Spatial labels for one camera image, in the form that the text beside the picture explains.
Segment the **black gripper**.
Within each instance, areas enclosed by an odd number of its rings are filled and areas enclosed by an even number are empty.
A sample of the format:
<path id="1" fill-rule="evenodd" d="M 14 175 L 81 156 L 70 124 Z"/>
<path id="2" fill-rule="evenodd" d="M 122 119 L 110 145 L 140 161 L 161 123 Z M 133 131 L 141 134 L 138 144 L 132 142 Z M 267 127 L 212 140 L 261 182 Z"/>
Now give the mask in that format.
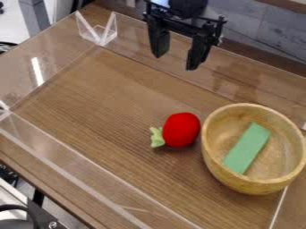
<path id="1" fill-rule="evenodd" d="M 221 39 L 225 16 L 209 7 L 209 0 L 144 0 L 144 21 L 152 55 L 160 58 L 169 49 L 169 31 L 192 38 L 187 51 L 187 70 L 193 71 L 205 61 L 211 45 Z"/>

